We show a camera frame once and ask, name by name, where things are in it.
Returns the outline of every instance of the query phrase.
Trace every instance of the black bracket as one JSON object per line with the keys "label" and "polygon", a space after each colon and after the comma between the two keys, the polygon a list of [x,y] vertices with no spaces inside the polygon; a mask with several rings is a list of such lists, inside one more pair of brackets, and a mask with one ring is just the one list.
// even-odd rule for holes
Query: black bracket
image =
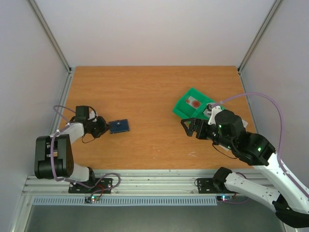
{"label": "black bracket", "polygon": [[[103,178],[101,179],[99,185],[102,185],[103,188],[107,189],[112,186],[112,178]],[[69,187],[69,193],[81,193],[81,194],[87,194],[92,193],[96,190],[102,190],[102,188],[96,186],[95,188],[85,188],[79,184],[73,185],[73,187]],[[103,194],[110,194],[111,190],[105,190]]]}
{"label": "black bracket", "polygon": [[224,189],[222,191],[218,191],[215,186],[213,185],[213,180],[212,178],[198,178],[195,180],[195,184],[198,188],[198,193],[199,194],[229,194],[229,193],[234,193],[231,192],[227,189]]}

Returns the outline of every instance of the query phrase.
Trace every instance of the cable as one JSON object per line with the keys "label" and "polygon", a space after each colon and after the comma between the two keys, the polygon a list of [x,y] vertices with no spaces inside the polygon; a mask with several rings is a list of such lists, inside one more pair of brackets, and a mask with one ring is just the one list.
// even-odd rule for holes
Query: cable
{"label": "cable", "polygon": [[266,94],[263,93],[255,93],[255,92],[249,92],[249,93],[241,93],[235,96],[232,96],[230,98],[227,98],[223,101],[220,101],[218,103],[215,103],[212,105],[212,107],[216,107],[218,105],[222,105],[232,99],[238,98],[238,97],[242,97],[242,96],[248,96],[248,95],[256,95],[256,96],[260,96],[263,98],[266,98],[267,100],[269,100],[277,109],[278,114],[279,114],[279,118],[280,118],[280,137],[279,137],[279,146],[278,146],[278,152],[277,152],[277,161],[279,163],[279,166],[281,167],[281,169],[283,170],[283,172],[286,174],[287,177],[289,177],[289,179],[298,187],[298,189],[307,197],[309,198],[309,193],[304,190],[303,187],[301,187],[301,185],[289,174],[287,173],[284,165],[282,164],[282,159],[281,159],[281,147],[282,147],[282,138],[283,138],[283,131],[284,131],[284,122],[283,122],[283,114],[282,114],[282,110],[280,109],[279,105],[269,96],[267,96]]}
{"label": "cable", "polygon": [[57,177],[56,170],[55,170],[55,163],[54,163],[54,144],[55,144],[55,139],[56,139],[56,137],[57,137],[58,135],[61,134],[62,131],[64,131],[65,129],[67,129],[67,128],[69,128],[69,127],[70,127],[70,125],[66,125],[66,126],[65,126],[64,128],[62,128],[61,130],[57,130],[56,133],[54,134],[54,136],[52,137],[52,140],[51,140],[51,143],[50,143],[50,163],[51,163],[52,173],[53,173],[53,177],[54,177],[55,181],[67,181],[67,182],[79,184],[79,185],[84,186],[84,187],[86,187],[86,188],[88,188],[88,189],[90,189],[90,188],[93,189],[95,186],[98,185],[98,183],[101,181],[101,179],[105,178],[105,177],[108,176],[108,175],[115,175],[115,176],[118,177],[118,182],[117,182],[114,186],[112,186],[112,187],[110,187],[110,188],[106,188],[105,190],[110,190],[110,189],[113,189],[113,188],[119,186],[119,185],[120,185],[120,182],[121,182],[121,178],[120,178],[120,175],[117,174],[117,173],[106,173],[106,174],[104,174],[104,175],[96,182],[96,184],[95,184],[94,186],[88,186],[88,185],[85,185],[84,183],[82,183],[82,182],[80,182],[80,181],[75,181],[75,180],[72,180],[72,179],[69,179],[69,178],[63,178],[63,177],[58,178],[58,177]]}
{"label": "cable", "polygon": [[91,106],[89,106],[89,108],[92,109],[93,112],[95,112],[95,117],[92,118],[92,119],[89,119],[89,121],[93,121],[93,120],[97,119],[98,115],[97,115],[97,112],[96,112],[96,110],[94,108],[92,108]]}
{"label": "cable", "polygon": [[90,142],[92,142],[92,141],[94,141],[96,139],[96,138],[94,138],[94,139],[92,139],[90,141],[84,142],[84,138],[85,138],[85,136],[82,137],[83,144],[88,144],[88,143],[90,143]]}
{"label": "cable", "polygon": [[97,185],[97,186],[102,189],[101,194],[99,195],[99,198],[100,198],[102,196],[103,192],[104,192],[104,187],[102,185]]}
{"label": "cable", "polygon": [[234,138],[231,139],[231,144],[232,144],[233,149],[238,153],[239,156],[241,156],[240,151],[238,151],[238,149],[236,148],[236,146],[234,144]]}
{"label": "cable", "polygon": [[226,156],[226,157],[228,157],[228,158],[230,158],[230,159],[233,159],[233,160],[237,159],[236,157],[230,157],[230,156],[224,154],[222,151],[219,151],[219,150],[215,147],[215,145],[217,145],[217,144],[212,143],[212,147],[213,147],[214,149],[216,149],[218,152],[220,152],[222,155],[224,155],[224,156]]}
{"label": "cable", "polygon": [[70,111],[73,112],[73,113],[76,113],[76,112],[75,112],[74,110],[72,110],[72,109],[66,107],[66,106],[63,106],[63,105],[54,105],[54,107],[53,107],[54,111],[55,111],[57,114],[59,114],[67,123],[70,123],[70,120],[68,120],[62,113],[60,113],[60,112],[58,111],[57,108],[59,108],[59,107],[60,107],[60,108],[67,109],[67,110],[70,110]]}

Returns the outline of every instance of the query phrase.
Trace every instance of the white wall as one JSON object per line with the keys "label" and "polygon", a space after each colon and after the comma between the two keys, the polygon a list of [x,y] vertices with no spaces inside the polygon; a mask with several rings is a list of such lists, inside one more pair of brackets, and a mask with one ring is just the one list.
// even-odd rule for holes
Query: white wall
{"label": "white wall", "polygon": [[9,231],[34,174],[35,140],[48,132],[66,71],[26,0],[0,3],[0,230]]}
{"label": "white wall", "polygon": [[236,65],[274,0],[37,0],[71,66]]}
{"label": "white wall", "polygon": [[[247,91],[265,93],[285,117],[282,159],[309,187],[309,1],[285,0],[243,72]],[[279,117],[266,100],[251,97],[260,133],[276,146]]]}

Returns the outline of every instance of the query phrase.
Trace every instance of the wooden table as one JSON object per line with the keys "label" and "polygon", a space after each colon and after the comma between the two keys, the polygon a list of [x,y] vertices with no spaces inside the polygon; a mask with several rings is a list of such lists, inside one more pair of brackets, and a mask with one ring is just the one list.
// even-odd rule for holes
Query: wooden table
{"label": "wooden table", "polygon": [[[76,141],[74,161],[95,169],[247,168],[220,154],[211,141],[186,136],[172,109],[191,87],[216,101],[243,92],[236,67],[77,67],[66,106],[90,105],[107,121],[127,118],[130,132],[107,132],[88,144]],[[245,97],[225,107],[254,131]],[[91,139],[87,135],[84,141]]]}

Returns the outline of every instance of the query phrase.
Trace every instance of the metal frame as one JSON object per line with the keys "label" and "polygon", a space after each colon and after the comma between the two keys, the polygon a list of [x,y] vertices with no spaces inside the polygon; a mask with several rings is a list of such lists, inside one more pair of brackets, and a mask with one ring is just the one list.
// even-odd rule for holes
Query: metal frame
{"label": "metal frame", "polygon": [[[72,83],[75,69],[72,69],[67,60],[65,59],[56,39],[54,38],[50,28],[48,27],[37,3],[35,0],[28,0],[35,15],[40,21],[44,31],[53,44],[56,52],[63,62],[68,76],[62,89],[59,98],[60,105],[65,105],[68,97],[69,89]],[[246,91],[241,71],[245,67],[252,52],[261,40],[267,27],[269,26],[273,16],[278,10],[283,0],[275,0],[271,9],[269,10],[261,28],[259,29],[255,39],[253,40],[248,52],[246,53],[243,61],[241,62],[238,71],[242,81],[244,91]],[[248,106],[252,114],[252,109],[248,101]],[[59,115],[54,116],[53,122],[50,127],[50,133],[53,133],[60,125],[61,118]],[[112,189],[110,196],[201,196],[198,194],[198,189],[194,184],[197,178],[211,178],[217,170],[95,170],[96,176],[101,176],[104,173],[116,172],[121,175],[121,185]],[[272,187],[271,183],[257,170],[241,169],[233,170],[234,172],[242,172],[247,178],[257,184]],[[26,228],[28,217],[36,196],[67,196],[76,197],[81,194],[68,194],[68,183],[56,182],[54,180],[39,180],[34,176],[29,176],[26,180],[21,198],[18,203],[16,214],[11,226],[11,232],[23,232]],[[297,229],[283,225],[286,232],[297,232]]]}
{"label": "metal frame", "polygon": [[39,22],[41,23],[47,37],[49,38],[50,42],[52,43],[53,47],[55,48],[57,54],[59,55],[64,67],[66,68],[67,72],[70,73],[71,68],[69,66],[69,63],[67,62],[65,56],[63,55],[56,39],[54,38],[54,35],[52,31],[50,30],[49,26],[47,25],[47,22],[42,14],[42,12],[39,9],[39,6],[37,5],[35,0],[28,0],[30,6],[33,9],[34,14],[37,16]]}
{"label": "metal frame", "polygon": [[[75,68],[72,68],[70,73],[66,77],[65,83],[64,83],[62,91],[61,91],[61,95],[59,97],[58,105],[65,105],[66,104],[68,94],[69,94],[69,91],[70,91],[70,87],[71,87],[71,84],[72,84],[72,81],[73,81],[74,73],[75,73]],[[59,111],[61,113],[63,113],[64,109],[60,108]],[[49,134],[55,133],[55,131],[60,126],[60,122],[61,122],[60,115],[55,114],[54,118],[52,120],[52,123],[51,123],[51,127],[49,129]]]}
{"label": "metal frame", "polygon": [[251,57],[253,51],[257,47],[258,43],[262,39],[265,31],[267,30],[271,20],[275,16],[276,12],[278,11],[279,7],[281,6],[283,0],[275,0],[274,3],[272,4],[269,12],[267,13],[261,27],[259,28],[259,31],[257,32],[255,38],[253,39],[253,42],[251,43],[245,57],[243,58],[242,62],[240,63],[240,66],[238,68],[238,71],[241,73],[244,67],[246,66],[249,58]]}
{"label": "metal frame", "polygon": [[[121,175],[121,185],[112,189],[111,197],[143,196],[143,197],[200,197],[194,184],[197,178],[211,178],[216,169],[208,170],[95,170],[97,177],[104,173],[116,172]],[[234,172],[242,172],[245,176],[260,185],[272,187],[271,183],[257,170],[235,169]],[[113,182],[117,177],[111,176]],[[37,196],[88,196],[89,194],[69,194],[67,182],[55,180],[37,179],[29,176],[26,180],[22,196],[20,198],[16,216],[11,227],[11,232],[23,232],[26,228],[28,217],[34,199]],[[203,194],[203,196],[216,196],[216,194]],[[294,228],[284,225],[286,232],[295,232]]]}

